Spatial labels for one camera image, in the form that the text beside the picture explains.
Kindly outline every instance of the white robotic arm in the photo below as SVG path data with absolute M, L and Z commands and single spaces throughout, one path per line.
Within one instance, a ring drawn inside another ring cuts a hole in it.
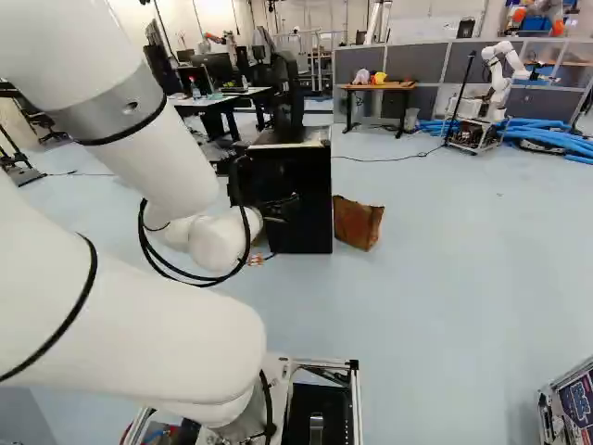
M 504 55 L 509 66 L 513 69 L 511 78 L 504 77 L 502 65 L 498 59 L 499 54 Z M 511 93 L 513 79 L 524 81 L 552 80 L 549 76 L 527 70 L 523 62 L 519 59 L 519 55 L 512 46 L 512 43 L 507 40 L 498 42 L 493 46 L 485 47 L 482 50 L 482 59 L 492 73 L 492 89 L 494 90 L 494 94 L 490 97 L 490 110 L 488 114 L 494 121 L 504 119 L 506 113 L 505 104 Z
M 185 224 L 177 242 L 195 258 L 236 261 L 236 210 L 220 224 L 194 216 L 216 175 L 105 0 L 3 2 L 0 73 L 148 199 L 149 228 Z M 127 396 L 213 426 L 245 409 L 265 354 L 254 311 L 97 254 L 1 172 L 0 203 L 0 383 Z

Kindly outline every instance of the computer monitor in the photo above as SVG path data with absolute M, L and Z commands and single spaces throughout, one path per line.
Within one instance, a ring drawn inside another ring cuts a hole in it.
M 192 65 L 194 67 L 205 66 L 215 87 L 220 87 L 224 83 L 236 80 L 229 53 L 212 53 L 192 56 Z
M 182 49 L 177 51 L 177 60 L 180 62 L 191 62 L 192 56 L 196 53 L 193 49 Z
M 204 67 L 179 67 L 177 68 L 177 73 L 182 81 L 183 92 L 187 95 L 192 94 L 192 81 L 190 78 L 194 79 L 202 95 L 211 95 L 214 93 L 210 88 Z

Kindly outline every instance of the black pole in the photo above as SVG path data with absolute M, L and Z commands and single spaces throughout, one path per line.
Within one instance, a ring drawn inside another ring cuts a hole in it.
M 234 11 L 234 0 L 231 0 L 231 6 L 233 6 L 234 26 L 237 28 L 237 35 L 241 35 L 241 32 L 239 32 L 239 22 L 237 21 L 237 13 Z
M 2 126 L 2 124 L 0 124 L 0 132 L 2 132 L 2 134 L 4 135 L 4 137 L 6 138 L 6 140 L 14 148 L 14 150 L 15 150 L 14 160 L 16 162 L 24 162 L 27 165 L 27 167 L 29 167 L 30 169 L 32 169 L 33 166 L 29 162 L 29 159 L 27 158 L 27 156 L 22 151 L 19 150 L 19 147 L 17 146 L 17 144 L 15 144 L 15 141 L 12 140 L 12 137 L 10 137 L 10 134 L 8 134 L 8 132 Z M 2 152 L 4 153 L 3 156 L 8 156 L 8 154 L 5 152 L 5 150 L 2 150 Z
M 369 29 L 369 9 L 371 9 L 371 0 L 367 0 L 367 30 Z
M 2 126 L 2 124 L 0 124 L 0 132 L 2 132 L 2 134 L 4 135 L 4 137 L 6 138 L 6 140 L 10 143 L 10 145 L 12 145 L 12 147 L 15 149 L 16 153 L 20 153 L 19 148 L 17 147 L 17 144 L 15 144 L 15 141 L 12 140 L 12 137 L 10 137 L 10 134 L 8 134 L 5 130 L 5 128 Z
M 465 91 L 465 85 L 467 84 L 467 79 L 468 79 L 468 77 L 470 77 L 470 71 L 472 70 L 472 64 L 473 64 L 473 60 L 475 59 L 475 54 L 476 53 L 474 50 L 468 55 L 469 60 L 467 61 L 467 68 L 465 69 L 465 76 L 463 76 L 463 83 L 461 84 L 460 95 L 457 98 L 457 104 L 455 104 L 455 110 L 453 111 L 453 116 L 451 116 L 451 122 L 448 125 L 447 135 L 445 136 L 445 142 L 443 143 L 443 145 L 446 145 L 448 143 L 448 139 L 451 137 L 451 130 L 453 129 L 453 122 L 457 118 L 457 111 L 460 109 L 461 98 L 463 97 L 463 92 Z

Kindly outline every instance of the red object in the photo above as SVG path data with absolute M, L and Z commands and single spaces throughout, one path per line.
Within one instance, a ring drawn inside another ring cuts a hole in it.
M 562 20 L 556 20 L 552 25 L 552 37 L 558 37 L 564 34 L 564 22 Z
M 527 11 L 525 10 L 524 7 L 521 7 L 519 9 L 517 9 L 515 11 L 515 13 L 512 15 L 512 21 L 521 23 L 524 20 L 526 15 L 527 15 Z

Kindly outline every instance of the orange object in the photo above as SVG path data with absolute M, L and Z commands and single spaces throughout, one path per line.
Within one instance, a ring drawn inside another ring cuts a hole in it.
M 552 37 L 558 37 L 564 34 L 564 22 L 562 20 L 556 20 L 552 25 Z
M 512 21 L 514 21 L 516 23 L 521 23 L 525 19 L 526 15 L 527 15 L 527 11 L 525 10 L 525 8 L 520 7 L 512 15 Z
M 336 195 L 334 235 L 354 248 L 369 251 L 379 240 L 379 226 L 385 207 L 365 206 Z

